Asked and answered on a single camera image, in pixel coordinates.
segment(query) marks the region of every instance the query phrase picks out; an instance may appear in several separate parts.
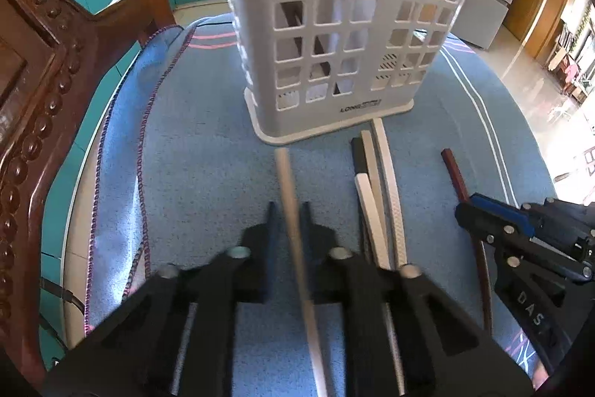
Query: white stick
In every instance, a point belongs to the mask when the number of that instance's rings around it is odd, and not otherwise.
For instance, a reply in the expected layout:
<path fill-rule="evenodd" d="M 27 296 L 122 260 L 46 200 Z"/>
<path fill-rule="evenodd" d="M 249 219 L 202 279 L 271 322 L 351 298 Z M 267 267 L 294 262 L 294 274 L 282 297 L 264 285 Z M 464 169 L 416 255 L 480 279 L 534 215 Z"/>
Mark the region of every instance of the white stick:
<path fill-rule="evenodd" d="M 385 126 L 382 123 L 382 119 L 374 118 L 372 120 L 372 126 L 380 152 L 380 162 L 382 164 L 386 192 L 389 198 L 390 221 L 393 229 L 395 261 L 397 263 L 396 269 L 399 269 L 402 265 L 407 264 L 407 248 L 405 245 L 403 215 L 401 213 L 401 201 L 399 200 L 395 167 L 393 166 L 393 159 L 390 156 L 389 141 L 386 138 Z"/>
<path fill-rule="evenodd" d="M 380 184 L 380 172 L 378 162 L 376 162 L 376 151 L 374 150 L 374 140 L 370 130 L 362 130 L 362 141 L 364 142 L 364 153 L 366 155 L 366 165 L 368 166 L 368 178 L 374 194 L 374 201 L 380 217 L 382 234 L 388 237 L 386 232 L 385 200 L 382 195 L 382 185 Z"/>
<path fill-rule="evenodd" d="M 374 202 L 372 188 L 370 187 L 370 180 L 367 174 L 357 174 L 355 176 L 355 186 L 358 189 L 359 203 L 362 206 L 366 224 L 368 226 L 368 234 L 370 235 L 370 242 L 372 243 L 372 250 L 374 253 L 374 260 L 379 268 L 391 269 L 389 258 L 389 247 L 387 239 L 382 234 L 382 227 L 380 225 L 380 217 Z M 405 377 L 403 373 L 403 363 L 401 362 L 401 355 L 397 345 L 397 336 L 395 335 L 395 328 L 390 314 L 388 304 L 384 305 L 383 314 L 385 316 L 386 331 L 389 336 L 390 350 L 393 354 L 393 362 L 395 365 L 395 374 L 397 375 L 397 382 L 399 385 L 399 395 L 405 394 Z"/>
<path fill-rule="evenodd" d="M 277 162 L 277 178 L 279 179 L 279 186 L 281 189 L 281 201 L 283 203 L 287 236 L 289 238 L 289 245 L 293 256 L 293 265 L 296 270 L 297 290 L 302 303 L 302 315 L 306 327 L 306 338 L 310 350 L 310 360 L 312 361 L 316 392 L 318 397 L 327 397 L 327 379 L 324 374 L 324 364 L 322 361 L 322 350 L 318 336 L 318 327 L 316 325 L 314 304 L 309 297 L 308 287 L 306 285 L 302 236 L 299 229 L 298 198 L 296 196 L 295 182 L 293 180 L 292 168 L 289 161 L 289 151 L 286 148 L 277 148 L 275 150 L 275 160 Z"/>
<path fill-rule="evenodd" d="M 390 269 L 389 246 L 382 232 L 382 225 L 376 210 L 376 202 L 374 202 L 368 174 L 357 174 L 355 176 L 355 187 L 358 189 L 359 203 L 364 211 L 376 265 L 382 269 Z"/>

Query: white strip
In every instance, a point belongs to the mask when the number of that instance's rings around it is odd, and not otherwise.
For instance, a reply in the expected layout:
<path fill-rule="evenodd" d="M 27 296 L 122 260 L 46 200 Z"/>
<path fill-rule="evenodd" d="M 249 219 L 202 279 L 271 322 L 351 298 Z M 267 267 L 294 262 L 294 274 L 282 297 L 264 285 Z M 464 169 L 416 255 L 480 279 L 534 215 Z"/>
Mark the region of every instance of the white strip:
<path fill-rule="evenodd" d="M 471 100 L 471 103 L 473 103 L 473 106 L 475 107 L 475 111 L 477 112 L 477 115 L 480 117 L 481 124 L 484 126 L 484 130 L 486 131 L 486 136 L 487 136 L 488 142 L 490 142 L 490 147 L 492 148 L 492 154 L 494 156 L 494 161 L 496 162 L 496 168 L 498 169 L 498 175 L 500 177 L 500 183 L 502 184 L 502 190 L 504 192 L 504 198 L 506 199 L 506 203 L 507 204 L 510 204 L 510 199 L 508 198 L 508 192 L 506 191 L 506 186 L 504 184 L 504 179 L 502 178 L 502 170 L 500 169 L 500 163 L 498 163 L 498 157 L 496 156 L 496 149 L 494 148 L 494 143 L 492 142 L 492 137 L 490 137 L 490 132 L 487 129 L 486 121 L 484 120 L 483 115 L 481 114 L 480 108 L 477 106 L 477 102 L 471 96 L 471 93 L 469 93 L 469 90 L 467 89 L 467 87 L 465 86 L 465 84 L 461 81 L 461 79 L 459 78 L 459 75 L 454 70 L 453 65 L 450 63 L 450 60 L 444 55 L 444 52 L 442 50 L 440 50 L 440 54 L 444 57 L 444 59 L 446 60 L 446 62 L 450 66 L 450 69 L 453 72 L 453 74 L 456 77 L 456 79 L 459 80 L 459 83 L 463 87 L 463 89 L 465 90 L 465 93 L 469 97 L 469 100 Z"/>
<path fill-rule="evenodd" d="M 380 184 L 380 172 L 378 171 L 378 162 L 376 161 L 376 151 L 374 150 L 374 140 L 370 130 L 362 130 L 362 142 L 364 143 L 364 153 L 366 156 L 366 165 L 368 166 L 368 178 L 376 202 L 376 209 L 380 217 L 382 234 L 387 238 L 386 217 L 385 217 L 385 199 L 382 195 L 382 185 Z"/>
<path fill-rule="evenodd" d="M 295 182 L 289 162 L 289 151 L 286 148 L 277 148 L 275 150 L 275 161 L 277 162 L 277 178 L 279 179 L 279 187 L 281 189 L 281 202 L 283 203 L 287 237 L 296 272 L 297 290 L 302 302 L 302 317 L 306 327 L 306 339 L 310 350 L 316 393 L 318 397 L 327 397 L 328 380 L 324 372 L 314 303 L 310 299 L 306 285 L 306 264 L 303 256 L 302 235 L 299 229 L 298 198 L 296 196 Z"/>
<path fill-rule="evenodd" d="M 391 269 L 389 258 L 389 247 L 386 236 L 382 232 L 380 216 L 376 208 L 376 201 L 370 186 L 370 179 L 367 174 L 357 174 L 355 176 L 355 187 L 358 189 L 359 202 L 364 211 L 364 217 L 370 234 L 370 242 L 374 253 L 376 265 L 382 269 Z M 397 344 L 397 335 L 391 317 L 389 304 L 383 308 L 385 317 L 386 331 L 389 336 L 390 351 L 393 354 L 393 363 L 395 365 L 395 375 L 399 385 L 399 395 L 405 394 L 405 373 L 403 372 L 403 363 L 401 362 L 401 353 Z"/>
<path fill-rule="evenodd" d="M 390 269 L 389 247 L 385 236 L 382 233 L 380 216 L 374 202 L 372 187 L 368 174 L 358 174 L 355 176 L 355 187 L 358 189 L 359 203 L 362 205 L 370 242 L 373 246 L 374 259 L 376 265 L 382 269 Z"/>
<path fill-rule="evenodd" d="M 401 201 L 399 200 L 395 167 L 393 166 L 393 159 L 390 156 L 389 141 L 386 138 L 385 126 L 382 123 L 382 119 L 374 118 L 372 120 L 372 127 L 380 152 L 380 162 L 382 163 L 382 171 L 385 176 L 386 193 L 389 197 L 390 221 L 395 244 L 395 263 L 398 269 L 402 265 L 407 264 L 407 248 L 405 246 L 403 214 L 401 213 Z"/>
<path fill-rule="evenodd" d="M 446 48 L 444 48 L 444 51 L 446 52 L 446 54 L 448 54 L 452 58 L 452 60 L 456 64 L 456 66 L 459 68 L 461 74 L 465 77 L 465 80 L 467 81 L 467 83 L 471 87 L 471 90 L 473 90 L 473 93 L 475 93 L 475 95 L 480 100 L 481 106 L 484 109 L 484 113 L 486 114 L 487 121 L 490 124 L 490 128 L 492 129 L 492 133 L 494 134 L 494 141 L 496 142 L 496 147 L 498 148 L 498 153 L 500 155 L 500 160 L 502 162 L 502 168 L 504 169 L 504 174 L 506 175 L 506 180 L 508 181 L 508 187 L 510 188 L 510 191 L 511 191 L 512 200 L 515 203 L 516 207 L 518 208 L 519 207 L 519 204 L 517 202 L 517 198 L 515 197 L 515 192 L 512 189 L 511 178 L 508 175 L 508 168 L 506 168 L 506 162 L 504 161 L 504 156 L 502 155 L 502 149 L 500 147 L 500 141 L 498 140 L 498 134 L 496 133 L 496 129 L 494 128 L 494 125 L 492 124 L 492 119 L 490 118 L 490 114 L 487 111 L 486 104 L 484 103 L 483 98 L 481 97 L 481 95 L 479 93 L 477 93 L 477 90 L 475 89 L 475 87 L 473 86 L 473 84 L 471 83 L 471 81 L 469 81 L 469 78 L 467 78 L 467 75 L 465 74 L 465 71 L 463 71 L 463 68 L 460 67 L 459 62 L 456 60 L 456 58 L 452 54 L 450 54 Z"/>

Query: white stripe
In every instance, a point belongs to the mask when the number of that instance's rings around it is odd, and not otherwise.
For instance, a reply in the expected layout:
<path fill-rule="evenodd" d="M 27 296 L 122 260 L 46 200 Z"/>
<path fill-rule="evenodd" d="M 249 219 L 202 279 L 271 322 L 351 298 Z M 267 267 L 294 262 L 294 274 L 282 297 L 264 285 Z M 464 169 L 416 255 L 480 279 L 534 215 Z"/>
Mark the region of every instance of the white stripe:
<path fill-rule="evenodd" d="M 459 62 L 456 60 L 456 58 L 452 54 L 450 54 L 446 48 L 444 48 L 444 51 L 446 51 L 446 53 L 452 58 L 452 60 L 454 61 L 454 63 L 460 69 L 460 72 L 462 73 L 462 75 L 465 77 L 465 80 L 467 80 L 467 83 L 471 87 L 471 90 L 473 90 L 473 93 L 475 93 L 477 95 L 477 97 L 480 99 L 481 106 L 484 109 L 484 113 L 486 114 L 487 121 L 490 124 L 490 128 L 492 129 L 492 133 L 494 134 L 494 141 L 496 142 L 496 147 L 498 147 L 498 153 L 500 155 L 500 160 L 502 161 L 502 168 L 504 169 L 504 174 L 506 175 L 506 180 L 508 181 L 508 187 L 511 190 L 512 200 L 514 201 L 516 207 L 518 208 L 519 207 L 519 204 L 517 202 L 517 198 L 515 197 L 515 192 L 512 189 L 511 178 L 508 175 L 508 168 L 506 167 L 506 162 L 504 161 L 504 156 L 502 155 L 502 149 L 500 147 L 500 141 L 498 140 L 498 134 L 496 133 L 496 129 L 494 128 L 494 125 L 492 124 L 492 119 L 490 118 L 490 114 L 487 111 L 486 104 L 484 103 L 483 98 L 481 97 L 481 95 L 479 93 L 477 93 L 477 90 L 475 89 L 475 87 L 473 86 L 473 84 L 471 83 L 471 81 L 469 81 L 469 78 L 467 78 L 467 75 L 465 74 L 465 71 L 463 71 L 463 68 L 460 67 Z"/>
<path fill-rule="evenodd" d="M 469 100 L 471 100 L 471 103 L 473 103 L 473 106 L 475 107 L 475 111 L 477 112 L 477 115 L 480 117 L 481 124 L 484 126 L 484 130 L 486 131 L 487 139 L 490 142 L 490 147 L 492 148 L 492 154 L 494 156 L 494 161 L 496 162 L 496 168 L 498 169 L 498 175 L 500 177 L 500 183 L 502 184 L 502 190 L 504 192 L 504 198 L 506 199 L 506 203 L 507 204 L 510 204 L 510 199 L 508 199 L 508 192 L 506 191 L 506 185 L 504 183 L 504 179 L 502 178 L 502 170 L 500 169 L 500 164 L 498 163 L 498 157 L 496 156 L 496 149 L 494 148 L 494 143 L 492 142 L 492 137 L 490 137 L 490 132 L 487 129 L 486 121 L 484 120 L 484 118 L 483 118 L 483 116 L 481 114 L 480 108 L 477 106 L 477 102 L 471 96 L 471 93 L 469 93 L 469 90 L 467 89 L 467 87 L 465 86 L 465 84 L 461 81 L 461 79 L 459 78 L 459 75 L 454 70 L 453 65 L 450 63 L 450 60 L 444 55 L 444 52 L 442 50 L 440 50 L 440 54 L 442 55 L 442 57 L 444 57 L 444 59 L 446 60 L 446 62 L 450 66 L 450 70 L 453 72 L 453 75 L 456 77 L 457 80 L 459 80 L 459 83 L 463 87 L 463 89 L 465 90 L 465 93 L 469 97 Z"/>

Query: blue rug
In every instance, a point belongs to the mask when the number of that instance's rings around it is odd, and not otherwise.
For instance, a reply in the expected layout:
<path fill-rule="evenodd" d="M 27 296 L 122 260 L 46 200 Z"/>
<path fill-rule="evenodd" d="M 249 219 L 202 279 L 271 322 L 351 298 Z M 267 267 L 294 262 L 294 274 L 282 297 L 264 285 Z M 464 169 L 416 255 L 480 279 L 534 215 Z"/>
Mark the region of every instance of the blue rug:
<path fill-rule="evenodd" d="M 140 254 L 150 253 L 151 269 L 167 262 L 183 267 L 206 263 L 234 245 L 245 227 L 261 222 L 268 201 L 280 203 L 274 149 L 252 129 L 237 49 L 224 42 L 227 38 L 192 40 L 195 32 L 233 32 L 230 17 L 203 19 L 184 32 L 175 29 L 145 49 L 111 109 L 98 169 L 90 327 L 129 290 Z M 152 62 L 143 60 L 150 55 Z M 474 256 L 469 235 L 454 220 L 457 199 L 440 151 L 453 150 L 470 193 L 511 204 L 541 202 L 554 189 L 527 122 L 496 75 L 454 36 L 431 65 L 414 108 L 384 122 L 409 260 L 481 325 Z M 130 136 L 121 134 L 123 125 Z M 369 124 L 290 147 L 299 199 L 310 201 L 315 221 L 335 229 L 341 244 L 354 250 L 358 211 L 349 142 L 365 128 Z M 108 162 L 105 152 L 110 150 L 118 154 L 118 163 L 113 157 Z M 117 196 L 120 190 L 126 196 Z M 495 281 L 490 254 L 489 260 Z M 525 342 L 515 344 L 515 338 L 522 338 L 519 326 L 496 296 L 494 303 L 496 341 L 529 370 L 532 350 Z M 335 394 L 342 396 L 340 311 L 327 305 L 316 312 Z M 239 307 L 233 392 L 316 394 L 284 234 L 271 301 Z"/>

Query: blue gripper part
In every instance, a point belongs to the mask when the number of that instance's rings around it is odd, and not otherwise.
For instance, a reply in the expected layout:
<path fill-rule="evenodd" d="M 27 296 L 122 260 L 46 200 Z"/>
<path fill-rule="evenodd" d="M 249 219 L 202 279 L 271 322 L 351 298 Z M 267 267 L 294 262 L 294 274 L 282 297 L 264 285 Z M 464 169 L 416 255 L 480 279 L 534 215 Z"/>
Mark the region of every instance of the blue gripper part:
<path fill-rule="evenodd" d="M 529 221 L 529 216 L 516 207 L 504 204 L 503 202 L 494 201 L 481 194 L 473 194 L 469 198 L 469 201 L 474 207 L 499 217 L 507 224 L 516 226 L 520 233 L 528 238 L 535 236 L 535 228 Z"/>

